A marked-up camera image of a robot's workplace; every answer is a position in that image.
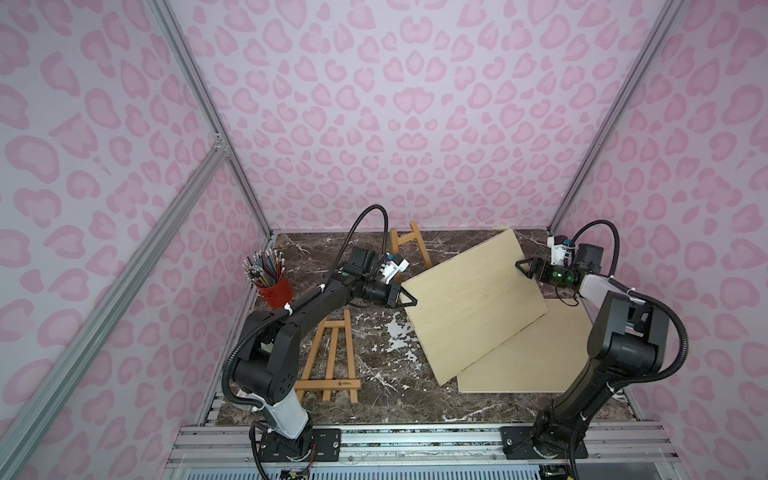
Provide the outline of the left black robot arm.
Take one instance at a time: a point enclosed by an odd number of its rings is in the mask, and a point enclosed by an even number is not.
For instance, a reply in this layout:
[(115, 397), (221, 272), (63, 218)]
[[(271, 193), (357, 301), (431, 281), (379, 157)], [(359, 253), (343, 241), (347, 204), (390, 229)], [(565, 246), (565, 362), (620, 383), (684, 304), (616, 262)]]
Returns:
[(404, 308), (418, 300), (395, 277), (408, 268), (400, 254), (379, 254), (355, 246), (349, 259), (331, 268), (323, 283), (298, 300), (268, 314), (248, 317), (243, 333), (222, 367), (226, 400), (261, 413), (267, 428), (257, 446), (257, 462), (303, 462), (320, 455), (308, 412), (295, 392), (300, 344), (322, 320), (353, 300)]

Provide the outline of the plywood board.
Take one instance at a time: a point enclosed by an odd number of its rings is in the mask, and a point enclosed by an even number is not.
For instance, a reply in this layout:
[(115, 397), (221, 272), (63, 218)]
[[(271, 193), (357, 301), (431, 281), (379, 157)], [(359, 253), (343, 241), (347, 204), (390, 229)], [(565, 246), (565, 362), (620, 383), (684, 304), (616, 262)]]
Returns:
[(546, 301), (548, 311), (457, 375), (459, 391), (562, 393), (588, 361), (587, 310)]
[(523, 258), (505, 230), (404, 282), (417, 299), (406, 313), (438, 384), (547, 313), (537, 283), (516, 268)]

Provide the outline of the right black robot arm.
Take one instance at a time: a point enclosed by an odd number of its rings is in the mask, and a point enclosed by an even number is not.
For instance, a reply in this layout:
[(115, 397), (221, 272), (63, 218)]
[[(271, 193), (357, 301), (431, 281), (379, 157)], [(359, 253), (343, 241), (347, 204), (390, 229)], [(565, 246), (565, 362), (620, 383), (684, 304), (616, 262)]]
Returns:
[(541, 409), (532, 427), (501, 429), (509, 460), (584, 459), (583, 439), (591, 420), (621, 389), (661, 371), (669, 315), (657, 302), (623, 289), (601, 274), (603, 249), (550, 239), (551, 258), (519, 260), (527, 278), (574, 290), (598, 308), (586, 342), (587, 361), (567, 390)]

